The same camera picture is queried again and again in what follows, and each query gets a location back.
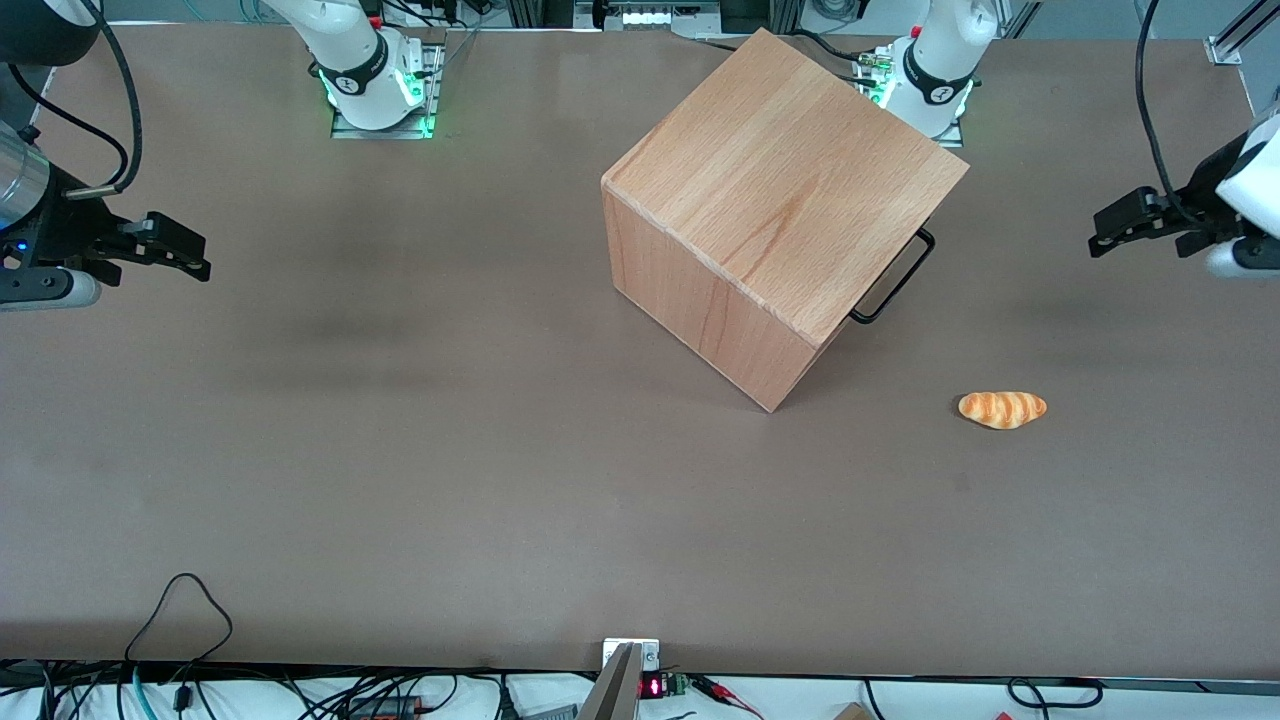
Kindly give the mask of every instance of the tabletop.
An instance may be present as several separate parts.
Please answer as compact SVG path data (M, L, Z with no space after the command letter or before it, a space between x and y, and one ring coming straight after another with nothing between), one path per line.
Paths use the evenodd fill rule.
M288 28L118 33L111 206L207 236L212 281L0 316L0 656L119 657L191 570L221 660L1280 679L1280 284L1085 247L1156 179L1132 44L992 45L937 251L768 415L613 290L600 209L723 50L481 33L436 137L335 141ZM1147 76L1175 181L1247 127L1198 44ZM128 136L102 44L51 97ZM955 415L986 389L1048 414ZM219 632L184 588L138 656Z

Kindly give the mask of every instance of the bread roll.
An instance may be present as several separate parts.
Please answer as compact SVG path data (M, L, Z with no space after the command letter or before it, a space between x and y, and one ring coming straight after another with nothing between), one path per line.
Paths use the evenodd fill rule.
M970 392L960 398L961 415L997 430L1020 428L1046 410L1044 401L1029 392Z

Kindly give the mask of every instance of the silver cylinder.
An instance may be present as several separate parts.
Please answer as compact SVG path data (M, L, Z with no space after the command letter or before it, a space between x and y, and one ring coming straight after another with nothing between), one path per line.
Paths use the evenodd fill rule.
M0 231L27 217L49 187L49 159L0 122Z

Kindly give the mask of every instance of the wooden box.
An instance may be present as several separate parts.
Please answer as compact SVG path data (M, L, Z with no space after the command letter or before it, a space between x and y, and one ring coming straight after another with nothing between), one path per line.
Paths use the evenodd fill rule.
M604 173L613 284L773 411L966 169L762 29Z

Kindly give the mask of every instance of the red wire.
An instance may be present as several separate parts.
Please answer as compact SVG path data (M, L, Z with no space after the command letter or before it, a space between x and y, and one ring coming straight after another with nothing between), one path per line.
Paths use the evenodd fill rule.
M739 705L736 705L735 707L737 707L739 710L745 710L745 711L750 712L751 715L755 715L760 720L764 720L764 716L760 715L759 710L751 707L750 705L742 702L741 700L739 700L737 702L739 702Z
M730 701L730 703L735 703L735 702L737 703L737 705L731 705L731 707L736 707L739 710L745 710L745 711L750 712L751 715L755 715L760 720L764 720L764 716L760 715L759 710L751 707L750 705L746 703L746 701L744 701L742 698L740 698L736 694L733 694L733 691L726 688L724 685L716 685L714 691L716 691L716 694L718 694L722 698Z

